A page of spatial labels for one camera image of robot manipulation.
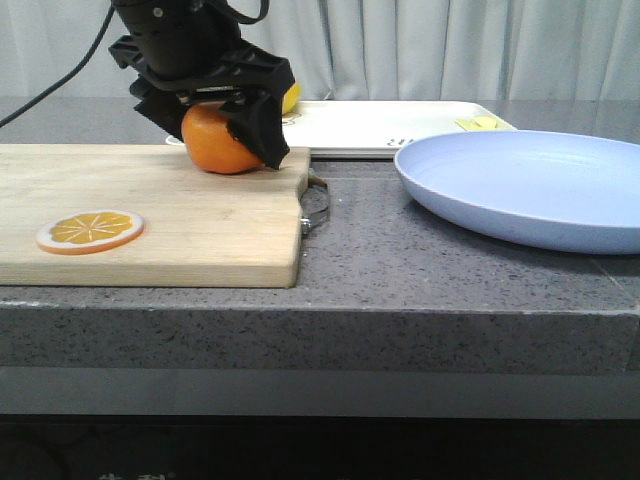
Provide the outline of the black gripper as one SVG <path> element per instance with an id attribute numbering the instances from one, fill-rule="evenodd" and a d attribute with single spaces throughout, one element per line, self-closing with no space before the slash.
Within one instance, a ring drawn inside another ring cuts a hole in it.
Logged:
<path id="1" fill-rule="evenodd" d="M 268 1 L 259 3 L 255 16 L 227 1 L 113 1 L 111 6 L 128 33 L 109 52 L 120 68 L 137 73 L 129 91 L 139 100 L 138 113 L 182 141 L 190 103 L 225 92 L 246 97 L 220 107 L 228 130 L 267 167 L 280 168 L 289 146 L 279 103 L 294 75 L 287 59 L 249 43 L 240 32 L 242 25 L 266 17 Z"/>

